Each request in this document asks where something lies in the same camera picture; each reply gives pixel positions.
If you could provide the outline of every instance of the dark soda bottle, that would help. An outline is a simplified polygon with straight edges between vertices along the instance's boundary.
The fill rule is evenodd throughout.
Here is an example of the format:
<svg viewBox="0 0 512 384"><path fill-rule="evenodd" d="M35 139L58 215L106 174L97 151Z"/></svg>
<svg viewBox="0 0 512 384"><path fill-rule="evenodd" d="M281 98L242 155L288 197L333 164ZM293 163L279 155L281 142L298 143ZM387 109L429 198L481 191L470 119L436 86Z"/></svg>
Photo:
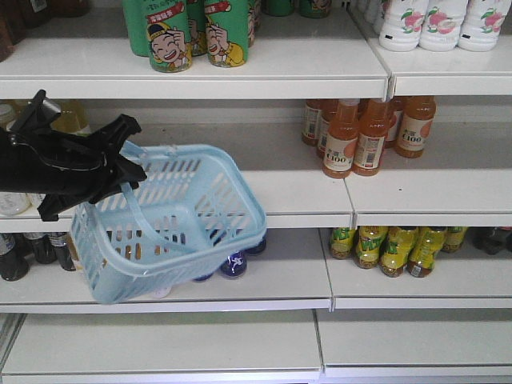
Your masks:
<svg viewBox="0 0 512 384"><path fill-rule="evenodd" d="M8 282L19 280L29 271L29 264L16 250L12 234L0 234L0 275Z"/></svg>

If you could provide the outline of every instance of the shopping basket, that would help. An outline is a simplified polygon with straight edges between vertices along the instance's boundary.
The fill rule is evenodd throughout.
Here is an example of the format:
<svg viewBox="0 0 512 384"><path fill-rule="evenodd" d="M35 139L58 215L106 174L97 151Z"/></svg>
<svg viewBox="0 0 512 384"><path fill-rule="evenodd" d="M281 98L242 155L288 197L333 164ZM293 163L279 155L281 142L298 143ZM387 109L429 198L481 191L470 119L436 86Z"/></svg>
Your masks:
<svg viewBox="0 0 512 384"><path fill-rule="evenodd" d="M210 274L262 240L265 213L223 150L127 142L122 154L147 180L80 204L71 225L96 301L123 302Z"/></svg>

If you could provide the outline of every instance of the bottle label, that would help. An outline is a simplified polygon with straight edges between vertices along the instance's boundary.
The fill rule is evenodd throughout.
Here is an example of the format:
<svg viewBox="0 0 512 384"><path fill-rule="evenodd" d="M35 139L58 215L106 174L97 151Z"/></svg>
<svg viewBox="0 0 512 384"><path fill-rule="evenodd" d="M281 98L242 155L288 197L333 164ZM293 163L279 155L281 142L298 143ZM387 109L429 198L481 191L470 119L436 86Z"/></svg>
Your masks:
<svg viewBox="0 0 512 384"><path fill-rule="evenodd" d="M404 150L422 150L425 147L426 138L429 137L432 120L417 120L404 115L397 146Z"/></svg>
<svg viewBox="0 0 512 384"><path fill-rule="evenodd" d="M327 135L326 154L323 164L335 172L343 172L352 167L355 146L358 139L340 140Z"/></svg>
<svg viewBox="0 0 512 384"><path fill-rule="evenodd" d="M377 168L385 140L385 137L371 138L364 134L359 134L354 157L355 165L366 170Z"/></svg>
<svg viewBox="0 0 512 384"><path fill-rule="evenodd" d="M396 110L391 118L390 130L387 131L386 141L392 142L397 139L398 128L402 124L403 110Z"/></svg>
<svg viewBox="0 0 512 384"><path fill-rule="evenodd" d="M32 9L35 13L41 12L42 10L48 7L48 4L46 4L46 0L30 0L30 4L32 5Z"/></svg>
<svg viewBox="0 0 512 384"><path fill-rule="evenodd" d="M16 242L12 234L0 234L0 255L9 252L15 245Z"/></svg>
<svg viewBox="0 0 512 384"><path fill-rule="evenodd" d="M302 134L307 138L316 138L318 136L318 117L320 110L306 106L304 109L304 127Z"/></svg>

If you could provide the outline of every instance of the drink can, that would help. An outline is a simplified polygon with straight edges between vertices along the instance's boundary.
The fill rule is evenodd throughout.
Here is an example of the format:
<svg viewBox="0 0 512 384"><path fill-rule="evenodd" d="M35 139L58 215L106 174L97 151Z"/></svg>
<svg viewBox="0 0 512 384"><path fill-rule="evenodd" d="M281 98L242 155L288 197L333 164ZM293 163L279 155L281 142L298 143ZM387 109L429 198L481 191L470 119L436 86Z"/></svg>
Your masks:
<svg viewBox="0 0 512 384"><path fill-rule="evenodd" d="M446 230L446 240L441 250L449 254L460 250L467 230L467 226L449 226Z"/></svg>
<svg viewBox="0 0 512 384"><path fill-rule="evenodd" d="M186 0L186 12L189 16L192 56L200 56L208 51L206 48L205 0Z"/></svg>
<svg viewBox="0 0 512 384"><path fill-rule="evenodd" d="M409 253L418 240L416 226L392 226L387 234L386 250L381 256L380 267L384 274L396 278L403 272Z"/></svg>
<svg viewBox="0 0 512 384"><path fill-rule="evenodd" d="M143 0L150 64L160 72L181 72L192 65L186 0Z"/></svg>
<svg viewBox="0 0 512 384"><path fill-rule="evenodd" d="M333 258L343 260L350 256L354 244L355 228L333 228L330 234L329 247Z"/></svg>
<svg viewBox="0 0 512 384"><path fill-rule="evenodd" d="M355 247L355 263L363 268L374 268L378 264L381 244L386 239L387 226L360 226L359 240Z"/></svg>
<svg viewBox="0 0 512 384"><path fill-rule="evenodd" d="M208 58L214 66L246 63L249 50L248 0L205 0Z"/></svg>

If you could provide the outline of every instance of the shelf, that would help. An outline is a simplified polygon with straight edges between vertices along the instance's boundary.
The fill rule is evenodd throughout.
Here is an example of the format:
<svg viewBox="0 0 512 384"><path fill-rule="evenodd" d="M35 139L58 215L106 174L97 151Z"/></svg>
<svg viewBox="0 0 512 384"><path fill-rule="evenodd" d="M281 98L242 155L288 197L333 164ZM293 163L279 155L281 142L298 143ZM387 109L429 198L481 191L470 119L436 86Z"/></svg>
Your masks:
<svg viewBox="0 0 512 384"><path fill-rule="evenodd" d="M162 74L132 54L122 9L56 18L2 63L0 98L383 98L387 74L346 10L326 19L263 15L247 64L223 69L206 56Z"/></svg>
<svg viewBox="0 0 512 384"><path fill-rule="evenodd" d="M97 304L82 273L58 263L30 259L29 273L17 282L0 281L0 312L137 313L329 308L331 292L317 230L269 230L267 248L248 257L238 279L219 272L205 282L187 282L161 299L151 295L116 305Z"/></svg>
<svg viewBox="0 0 512 384"><path fill-rule="evenodd" d="M330 233L321 234L328 250ZM425 278L414 278L407 271L389 278L378 267L363 270L352 259L327 255L334 308L512 308L512 254L503 250L489 256L474 248L469 238L456 253L440 252L434 271Z"/></svg>
<svg viewBox="0 0 512 384"><path fill-rule="evenodd" d="M431 52L417 46L410 52L382 48L371 24L358 10L354 21L390 79L390 95L510 95L512 94L512 18L502 27L498 44L488 52L470 52L455 47L448 52Z"/></svg>
<svg viewBox="0 0 512 384"><path fill-rule="evenodd" d="M356 225L510 226L510 125L436 123L423 156L382 156L372 177L351 174L346 187Z"/></svg>
<svg viewBox="0 0 512 384"><path fill-rule="evenodd" d="M304 383L320 370L312 311L30 314L2 382Z"/></svg>
<svg viewBox="0 0 512 384"><path fill-rule="evenodd" d="M319 311L322 382L510 382L511 320L510 310Z"/></svg>

